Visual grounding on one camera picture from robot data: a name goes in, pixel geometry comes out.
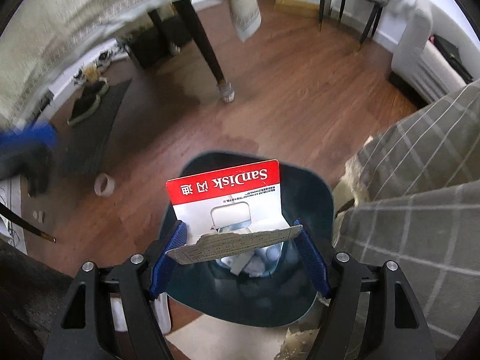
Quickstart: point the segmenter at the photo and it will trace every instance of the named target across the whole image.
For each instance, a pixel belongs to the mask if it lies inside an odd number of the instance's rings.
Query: red label
[[[280,183],[277,160],[214,170],[166,182],[173,205],[218,198]]]

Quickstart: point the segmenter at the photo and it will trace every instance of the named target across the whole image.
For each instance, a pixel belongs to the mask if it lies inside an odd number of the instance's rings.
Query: sandisk packaging
[[[295,238],[282,216],[277,160],[251,163],[166,182],[187,244],[167,252],[180,264],[243,254]]]

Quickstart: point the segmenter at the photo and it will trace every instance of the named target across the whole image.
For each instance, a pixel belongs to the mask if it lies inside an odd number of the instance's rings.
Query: trash bin
[[[208,152],[193,159],[179,177],[265,161],[231,152]],[[315,237],[331,240],[334,206],[330,188],[313,172],[280,163],[282,214],[293,222],[301,218]],[[170,204],[160,238],[177,220]],[[275,271],[268,277],[236,276],[215,260],[178,264],[166,292],[204,314],[249,326],[276,327],[298,320],[311,307],[317,292],[293,241],[284,243]]]

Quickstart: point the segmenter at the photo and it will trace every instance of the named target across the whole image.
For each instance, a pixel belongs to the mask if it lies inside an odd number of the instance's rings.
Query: chair leg
[[[318,31],[322,30],[324,9],[325,9],[325,0],[320,0],[320,4],[318,5]]]
[[[202,23],[195,12],[194,7],[191,5],[190,0],[179,0],[173,3],[177,9],[178,14],[183,20],[185,27],[190,33],[191,37],[197,44],[203,58],[207,62],[210,70],[212,71],[215,79],[217,80],[217,86],[220,90],[220,94],[225,103],[233,101],[235,92],[233,91],[230,83],[228,83],[223,75],[222,69],[217,61],[217,57],[213,52],[212,45],[208,40],[207,34],[203,29]]]
[[[374,38],[375,32],[377,31],[378,22],[380,21],[380,16],[382,14],[382,7],[378,9],[377,16],[375,16],[375,22],[373,23],[373,28],[371,30],[371,38]]]
[[[363,30],[363,34],[360,37],[360,42],[358,43],[357,51],[360,51],[360,48],[362,47],[363,42],[365,42],[365,39],[367,39],[368,33],[370,32],[371,25],[374,22],[375,15],[377,14],[379,8],[380,7],[376,4],[373,6],[370,17],[368,18],[368,21],[367,21],[367,25],[365,26],[365,30]]]
[[[343,10],[345,9],[345,1],[342,0],[342,3],[340,4],[340,13],[338,14],[338,23],[340,24],[340,21],[342,21],[342,15],[343,15]]]
[[[157,10],[151,10],[150,12],[148,12],[148,16],[150,17],[150,20],[152,20],[153,25],[158,30],[158,37],[160,38],[160,41],[168,46],[170,54],[173,56],[179,54],[180,48],[168,36],[167,32],[163,27],[162,19],[160,19],[160,15],[158,14]]]

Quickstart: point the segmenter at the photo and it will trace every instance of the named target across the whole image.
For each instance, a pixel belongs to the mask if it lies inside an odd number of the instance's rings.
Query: baseboard
[[[338,15],[339,15],[339,11],[335,8],[332,8],[332,17],[334,19],[338,19]],[[345,11],[343,12],[343,15],[342,15],[342,23],[357,30],[360,33],[362,33],[363,30],[365,29],[365,23],[361,22],[356,17],[353,17],[350,13]],[[398,44],[397,42],[395,42],[394,39],[392,39],[390,36],[386,35],[380,30],[376,31],[375,36],[373,37],[373,40],[379,45],[386,48],[391,53],[393,53],[393,51],[395,50],[395,47]]]

